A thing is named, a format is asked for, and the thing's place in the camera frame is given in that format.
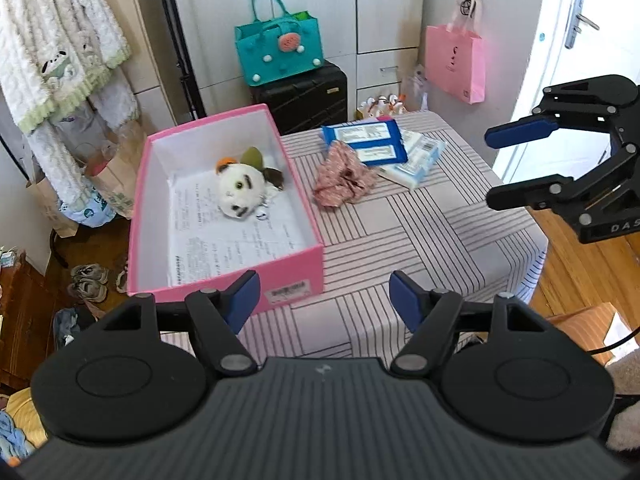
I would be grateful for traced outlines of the white panda plush toy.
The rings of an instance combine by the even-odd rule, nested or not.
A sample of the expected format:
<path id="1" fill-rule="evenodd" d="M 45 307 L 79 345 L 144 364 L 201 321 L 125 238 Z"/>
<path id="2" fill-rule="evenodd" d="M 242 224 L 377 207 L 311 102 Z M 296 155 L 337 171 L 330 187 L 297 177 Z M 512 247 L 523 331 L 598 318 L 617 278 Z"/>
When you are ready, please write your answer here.
<path id="1" fill-rule="evenodd" d="M 231 219 L 245 219 L 265 203 L 271 191 L 282 191 L 283 188 L 282 172 L 265 164 L 264 170 L 258 171 L 238 160 L 224 171 L 216 171 L 218 207 Z"/>

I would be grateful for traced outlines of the orange makeup sponge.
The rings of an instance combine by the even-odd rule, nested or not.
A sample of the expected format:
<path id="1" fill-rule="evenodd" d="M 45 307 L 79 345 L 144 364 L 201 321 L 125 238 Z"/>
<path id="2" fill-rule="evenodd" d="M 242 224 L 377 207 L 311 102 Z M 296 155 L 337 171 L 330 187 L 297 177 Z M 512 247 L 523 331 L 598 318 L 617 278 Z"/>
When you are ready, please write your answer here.
<path id="1" fill-rule="evenodd" d="M 233 157 L 225 157 L 221 160 L 218 160 L 216 163 L 216 171 L 221 172 L 224 171 L 228 166 L 232 164 L 236 164 L 238 161 Z"/>

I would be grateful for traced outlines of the white tissue pack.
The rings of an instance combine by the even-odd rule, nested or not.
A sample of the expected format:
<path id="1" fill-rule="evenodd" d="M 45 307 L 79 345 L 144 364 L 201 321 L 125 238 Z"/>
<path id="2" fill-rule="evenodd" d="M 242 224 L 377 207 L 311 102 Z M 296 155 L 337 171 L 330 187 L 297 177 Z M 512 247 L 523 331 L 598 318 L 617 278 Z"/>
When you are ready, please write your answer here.
<path id="1" fill-rule="evenodd" d="M 396 184 L 414 190 L 426 178 L 446 148 L 446 142 L 432 139 L 423 133 L 400 130 L 408 160 L 403 164 L 378 167 L 378 174 Z"/>

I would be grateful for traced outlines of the pink floral fabric scrunchie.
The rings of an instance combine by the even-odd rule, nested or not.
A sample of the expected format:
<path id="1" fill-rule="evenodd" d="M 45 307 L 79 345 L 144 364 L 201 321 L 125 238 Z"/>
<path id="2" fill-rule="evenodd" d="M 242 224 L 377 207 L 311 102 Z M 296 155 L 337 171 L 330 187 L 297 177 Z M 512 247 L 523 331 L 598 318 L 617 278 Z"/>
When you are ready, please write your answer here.
<path id="1" fill-rule="evenodd" d="M 318 168 L 314 201 L 323 208 L 353 204 L 372 191 L 378 173 L 366 166 L 356 151 L 342 141 L 333 141 Z"/>

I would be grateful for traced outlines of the green makeup sponge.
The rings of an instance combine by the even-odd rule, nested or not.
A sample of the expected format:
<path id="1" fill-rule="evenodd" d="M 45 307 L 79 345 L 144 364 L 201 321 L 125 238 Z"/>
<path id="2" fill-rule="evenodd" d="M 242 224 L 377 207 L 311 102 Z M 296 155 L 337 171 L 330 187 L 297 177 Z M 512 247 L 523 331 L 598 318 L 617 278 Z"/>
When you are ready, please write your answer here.
<path id="1" fill-rule="evenodd" d="M 262 157 L 262 152 L 254 146 L 251 146 L 243 153 L 240 162 L 244 165 L 257 169 L 258 171 L 264 170 L 264 158 Z"/>

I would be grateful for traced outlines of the blue wet wipes pack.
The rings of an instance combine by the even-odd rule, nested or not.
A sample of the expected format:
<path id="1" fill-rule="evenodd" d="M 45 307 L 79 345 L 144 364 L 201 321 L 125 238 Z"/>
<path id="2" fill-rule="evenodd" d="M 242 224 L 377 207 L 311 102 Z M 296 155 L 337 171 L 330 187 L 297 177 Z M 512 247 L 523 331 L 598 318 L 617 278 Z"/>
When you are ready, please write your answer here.
<path id="1" fill-rule="evenodd" d="M 393 119 L 354 122 L 321 128 L 326 145 L 340 141 L 352 148 L 366 166 L 385 166 L 408 162 L 400 128 Z"/>

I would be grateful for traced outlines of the white door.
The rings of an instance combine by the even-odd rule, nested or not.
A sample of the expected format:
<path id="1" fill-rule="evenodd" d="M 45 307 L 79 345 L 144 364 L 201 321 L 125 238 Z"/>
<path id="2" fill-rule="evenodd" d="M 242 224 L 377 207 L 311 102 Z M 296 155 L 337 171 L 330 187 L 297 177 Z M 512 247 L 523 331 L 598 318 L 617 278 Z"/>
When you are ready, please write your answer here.
<path id="1" fill-rule="evenodd" d="M 582 25 L 573 49 L 564 47 L 574 0 L 542 0 L 532 52 L 513 119 L 529 115 L 545 88 L 602 75 L 639 80 L 639 0 L 585 0 L 582 14 L 600 26 Z M 603 133 L 560 129 L 547 139 L 503 148 L 494 171 L 503 182 L 547 174 L 580 177 L 611 154 Z"/>

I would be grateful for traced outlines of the pink cardboard box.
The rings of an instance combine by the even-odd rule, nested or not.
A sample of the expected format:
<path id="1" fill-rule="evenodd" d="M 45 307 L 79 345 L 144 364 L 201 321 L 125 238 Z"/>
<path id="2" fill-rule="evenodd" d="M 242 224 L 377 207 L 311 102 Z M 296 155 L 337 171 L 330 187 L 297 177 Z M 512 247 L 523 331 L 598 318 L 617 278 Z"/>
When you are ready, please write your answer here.
<path id="1" fill-rule="evenodd" d="M 242 218 L 221 210 L 215 168 L 248 148 L 282 172 L 284 188 Z M 268 107 L 252 105 L 149 136 L 129 231 L 129 295 L 180 301 L 201 288 L 224 289 L 257 272 L 257 311 L 323 290 L 323 244 L 311 206 Z"/>

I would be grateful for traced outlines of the pair of sandals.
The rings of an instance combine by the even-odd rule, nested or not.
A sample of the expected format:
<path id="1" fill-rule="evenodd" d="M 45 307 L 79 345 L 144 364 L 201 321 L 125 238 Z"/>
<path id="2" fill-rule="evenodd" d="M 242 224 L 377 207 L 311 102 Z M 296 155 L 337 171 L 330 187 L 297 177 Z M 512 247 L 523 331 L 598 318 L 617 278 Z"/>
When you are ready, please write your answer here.
<path id="1" fill-rule="evenodd" d="M 118 299 L 124 299 L 127 292 L 128 262 L 116 274 L 113 287 L 110 287 L 110 270 L 99 263 L 75 266 L 70 271 L 70 278 L 72 281 L 67 286 L 67 292 L 76 299 L 102 304 L 110 292 L 114 292 Z"/>

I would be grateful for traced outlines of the pink paper shopping bag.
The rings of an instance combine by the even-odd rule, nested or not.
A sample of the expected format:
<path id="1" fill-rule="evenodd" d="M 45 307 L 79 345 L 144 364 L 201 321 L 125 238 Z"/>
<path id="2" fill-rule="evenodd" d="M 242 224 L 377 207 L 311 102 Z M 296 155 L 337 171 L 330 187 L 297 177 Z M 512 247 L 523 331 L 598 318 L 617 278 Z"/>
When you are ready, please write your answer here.
<path id="1" fill-rule="evenodd" d="M 466 104 L 485 101 L 485 44 L 478 33 L 482 6 L 477 1 L 468 16 L 449 23 L 427 26 L 425 31 L 425 76 L 434 87 Z"/>

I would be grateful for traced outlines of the brown paper bag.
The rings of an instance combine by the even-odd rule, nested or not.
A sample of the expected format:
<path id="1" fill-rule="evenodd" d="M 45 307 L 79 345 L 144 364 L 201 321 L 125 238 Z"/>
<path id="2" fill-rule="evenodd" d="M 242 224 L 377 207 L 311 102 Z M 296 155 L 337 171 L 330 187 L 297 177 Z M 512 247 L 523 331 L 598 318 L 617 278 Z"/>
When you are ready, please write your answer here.
<path id="1" fill-rule="evenodd" d="M 134 194 L 145 140 L 141 125 L 135 120 L 127 122 L 116 132 L 107 133 L 85 170 L 104 200 L 128 220 L 134 215 Z"/>

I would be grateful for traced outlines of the drink bottle pack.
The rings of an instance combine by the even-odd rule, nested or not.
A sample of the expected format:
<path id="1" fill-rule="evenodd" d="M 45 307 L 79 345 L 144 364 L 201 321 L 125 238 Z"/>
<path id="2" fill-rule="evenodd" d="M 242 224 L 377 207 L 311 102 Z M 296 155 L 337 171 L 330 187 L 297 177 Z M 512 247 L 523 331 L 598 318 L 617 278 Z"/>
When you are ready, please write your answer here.
<path id="1" fill-rule="evenodd" d="M 355 117 L 357 119 L 392 117 L 406 114 L 404 95 L 389 94 L 388 96 L 370 96 L 362 101 L 356 108 Z"/>

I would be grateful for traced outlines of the teal felt tote bag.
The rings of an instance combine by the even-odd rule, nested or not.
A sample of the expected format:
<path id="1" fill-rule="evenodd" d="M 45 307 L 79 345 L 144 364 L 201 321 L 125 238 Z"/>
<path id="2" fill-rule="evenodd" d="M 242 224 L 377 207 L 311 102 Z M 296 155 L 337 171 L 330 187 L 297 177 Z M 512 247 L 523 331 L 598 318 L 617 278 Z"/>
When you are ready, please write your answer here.
<path id="1" fill-rule="evenodd" d="M 235 49 L 243 78 L 250 87 L 316 70 L 324 64 L 319 22 L 307 11 L 290 13 L 282 0 L 278 18 L 261 21 L 255 0 L 254 20 L 234 29 Z"/>

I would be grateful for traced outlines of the white knit cardigan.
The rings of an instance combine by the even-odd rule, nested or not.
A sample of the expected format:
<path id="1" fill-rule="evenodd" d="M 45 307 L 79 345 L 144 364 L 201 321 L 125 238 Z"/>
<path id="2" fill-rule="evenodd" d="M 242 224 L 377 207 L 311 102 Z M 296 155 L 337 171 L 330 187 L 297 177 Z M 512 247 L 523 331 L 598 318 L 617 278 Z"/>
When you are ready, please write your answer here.
<path id="1" fill-rule="evenodd" d="M 92 105 L 113 130 L 140 108 L 122 64 L 131 50 L 106 0 L 1 0 L 1 90 L 44 175 L 68 206 L 90 186 L 56 126 Z"/>

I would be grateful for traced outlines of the black clothes rack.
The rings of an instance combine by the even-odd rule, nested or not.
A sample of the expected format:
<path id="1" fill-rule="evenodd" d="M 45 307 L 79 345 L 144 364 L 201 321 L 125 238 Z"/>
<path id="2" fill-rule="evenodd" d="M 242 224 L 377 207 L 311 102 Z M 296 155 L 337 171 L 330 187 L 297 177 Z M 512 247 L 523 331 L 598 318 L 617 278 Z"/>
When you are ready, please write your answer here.
<path id="1" fill-rule="evenodd" d="M 164 24 L 160 25 L 156 58 L 160 62 L 160 81 L 171 114 L 177 124 L 204 118 L 206 109 L 186 45 L 177 0 L 160 0 L 160 5 Z"/>

